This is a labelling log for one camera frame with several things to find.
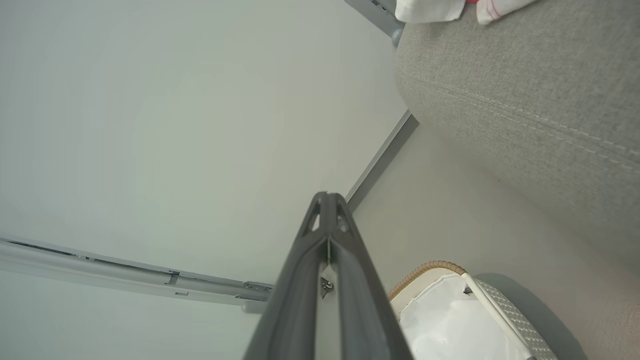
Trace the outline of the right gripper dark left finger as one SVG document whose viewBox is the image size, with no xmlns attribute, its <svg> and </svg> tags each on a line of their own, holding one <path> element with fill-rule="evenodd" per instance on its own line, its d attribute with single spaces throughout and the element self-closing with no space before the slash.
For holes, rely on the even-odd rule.
<svg viewBox="0 0 640 360">
<path fill-rule="evenodd" d="M 316 193 L 244 354 L 245 360 L 315 358 L 319 269 L 326 258 L 328 193 Z"/>
</svg>

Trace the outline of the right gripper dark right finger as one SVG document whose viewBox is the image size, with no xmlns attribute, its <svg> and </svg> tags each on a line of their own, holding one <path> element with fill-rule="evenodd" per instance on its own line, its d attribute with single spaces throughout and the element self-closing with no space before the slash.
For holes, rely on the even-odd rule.
<svg viewBox="0 0 640 360">
<path fill-rule="evenodd" d="M 345 198 L 330 193 L 327 259 L 337 276 L 343 360 L 411 360 L 407 344 Z"/>
</svg>

